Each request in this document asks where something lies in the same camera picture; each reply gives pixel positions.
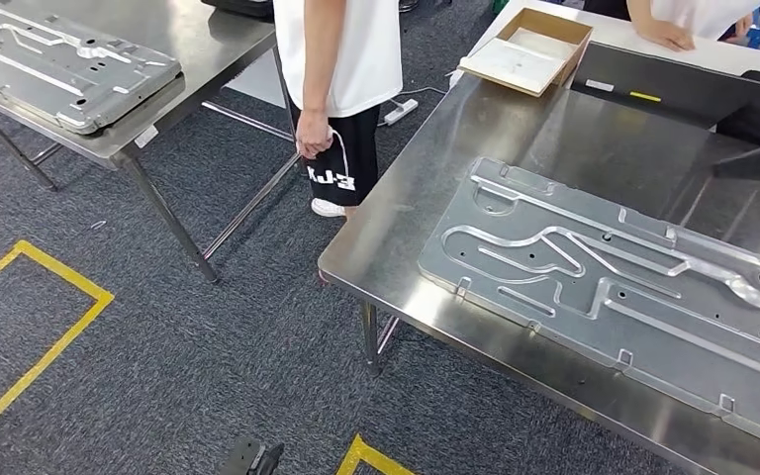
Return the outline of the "person's hand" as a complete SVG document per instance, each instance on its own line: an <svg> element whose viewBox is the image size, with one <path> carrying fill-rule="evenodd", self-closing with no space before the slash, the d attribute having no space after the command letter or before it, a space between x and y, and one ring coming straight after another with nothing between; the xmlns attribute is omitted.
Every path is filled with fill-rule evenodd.
<svg viewBox="0 0 760 475"><path fill-rule="evenodd" d="M315 159L333 144L333 132L329 118L323 110L304 110L299 114L296 126L296 146L307 159Z"/></svg>
<svg viewBox="0 0 760 475"><path fill-rule="evenodd" d="M642 38L667 49L681 51L695 48L691 33L673 23L648 18L633 20L633 24Z"/></svg>

